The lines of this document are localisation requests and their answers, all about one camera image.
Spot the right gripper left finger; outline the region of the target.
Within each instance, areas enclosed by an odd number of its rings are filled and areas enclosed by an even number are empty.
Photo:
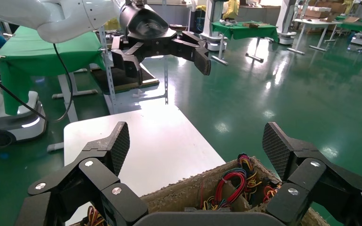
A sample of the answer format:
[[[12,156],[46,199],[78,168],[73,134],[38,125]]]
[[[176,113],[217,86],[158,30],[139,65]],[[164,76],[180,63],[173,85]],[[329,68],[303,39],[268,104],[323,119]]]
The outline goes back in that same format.
[[[148,207],[119,178],[129,148],[129,128],[120,121],[108,137],[88,142],[73,162],[31,184],[15,224],[63,226],[91,203],[108,225],[134,225]]]

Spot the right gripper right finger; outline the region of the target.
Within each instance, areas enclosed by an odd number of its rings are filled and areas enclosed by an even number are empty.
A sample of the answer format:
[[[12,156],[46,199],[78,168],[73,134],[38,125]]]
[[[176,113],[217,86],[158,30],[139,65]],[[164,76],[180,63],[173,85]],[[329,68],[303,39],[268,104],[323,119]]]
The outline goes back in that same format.
[[[317,147],[291,138],[275,122],[265,125],[263,150],[282,186],[267,213],[296,226],[315,202],[345,226],[362,226],[362,177],[330,162]]]

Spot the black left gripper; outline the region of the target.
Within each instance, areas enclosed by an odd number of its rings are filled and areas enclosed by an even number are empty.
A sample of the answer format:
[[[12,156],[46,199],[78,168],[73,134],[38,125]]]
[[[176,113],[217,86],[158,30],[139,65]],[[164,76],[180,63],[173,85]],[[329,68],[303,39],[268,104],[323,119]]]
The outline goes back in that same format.
[[[143,83],[140,63],[146,57],[173,55],[194,63],[208,76],[211,61],[207,43],[192,32],[177,32],[147,4],[125,3],[119,14],[119,23],[127,44],[113,43],[111,55],[114,66],[123,70],[126,77]]]

